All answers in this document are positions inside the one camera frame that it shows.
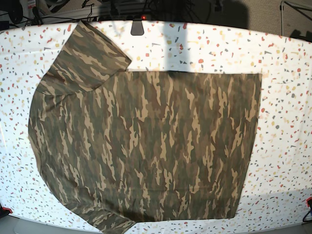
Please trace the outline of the red clamp left corner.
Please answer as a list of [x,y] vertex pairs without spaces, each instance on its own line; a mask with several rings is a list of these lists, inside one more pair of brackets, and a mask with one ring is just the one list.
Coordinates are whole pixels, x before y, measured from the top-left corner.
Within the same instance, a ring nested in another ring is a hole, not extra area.
[[4,208],[4,207],[0,208],[0,215],[1,216],[6,216],[6,215],[9,215],[11,213],[12,213],[12,210],[9,208]]

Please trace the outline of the metal stand frame right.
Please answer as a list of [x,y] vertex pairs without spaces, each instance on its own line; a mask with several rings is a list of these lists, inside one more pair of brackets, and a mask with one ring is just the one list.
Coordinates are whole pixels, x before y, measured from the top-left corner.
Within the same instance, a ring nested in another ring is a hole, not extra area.
[[293,32],[304,36],[312,31],[312,1],[282,0],[280,3],[281,35],[290,37]]

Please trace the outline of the red clamp right corner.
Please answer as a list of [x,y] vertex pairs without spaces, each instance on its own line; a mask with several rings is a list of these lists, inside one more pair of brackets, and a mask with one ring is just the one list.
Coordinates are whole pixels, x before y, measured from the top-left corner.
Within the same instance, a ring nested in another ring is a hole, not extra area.
[[306,199],[306,203],[307,203],[307,206],[312,209],[312,197],[309,197],[308,199]]

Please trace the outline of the red clamp corner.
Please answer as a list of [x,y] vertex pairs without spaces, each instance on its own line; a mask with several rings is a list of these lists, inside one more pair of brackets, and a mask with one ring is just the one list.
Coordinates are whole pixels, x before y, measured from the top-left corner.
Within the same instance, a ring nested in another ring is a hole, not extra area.
[[306,203],[307,203],[307,206],[312,209],[312,197],[309,197],[308,199],[306,199]]
[[11,213],[12,213],[12,210],[9,208],[4,208],[4,207],[0,208],[0,215],[1,216],[6,216],[6,215],[9,215]]

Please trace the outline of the camouflage T-shirt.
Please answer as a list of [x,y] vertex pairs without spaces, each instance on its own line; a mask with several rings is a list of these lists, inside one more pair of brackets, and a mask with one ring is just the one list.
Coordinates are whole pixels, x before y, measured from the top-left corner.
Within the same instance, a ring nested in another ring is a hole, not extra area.
[[32,99],[28,134],[42,179],[106,234],[138,222],[233,218],[262,76],[130,72],[130,63],[78,23]]

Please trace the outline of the black power strip red light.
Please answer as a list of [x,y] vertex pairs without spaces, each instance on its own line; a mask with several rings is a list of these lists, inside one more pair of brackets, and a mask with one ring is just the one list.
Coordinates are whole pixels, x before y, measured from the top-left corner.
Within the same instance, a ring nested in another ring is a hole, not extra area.
[[97,21],[111,21],[111,20],[151,20],[152,14],[136,14],[136,15],[105,15],[97,18]]

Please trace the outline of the terrazzo pattern tablecloth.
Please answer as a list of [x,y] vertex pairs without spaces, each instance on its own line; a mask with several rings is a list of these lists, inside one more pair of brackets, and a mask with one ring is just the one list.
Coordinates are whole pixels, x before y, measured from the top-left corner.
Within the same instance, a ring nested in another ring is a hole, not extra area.
[[[261,73],[259,121],[238,210],[226,220],[139,223],[132,234],[234,234],[301,223],[312,195],[312,45],[215,25],[94,22],[132,60],[132,70]],[[0,34],[0,202],[13,216],[63,231],[97,230],[68,211],[38,173],[28,140],[33,93],[75,23]]]

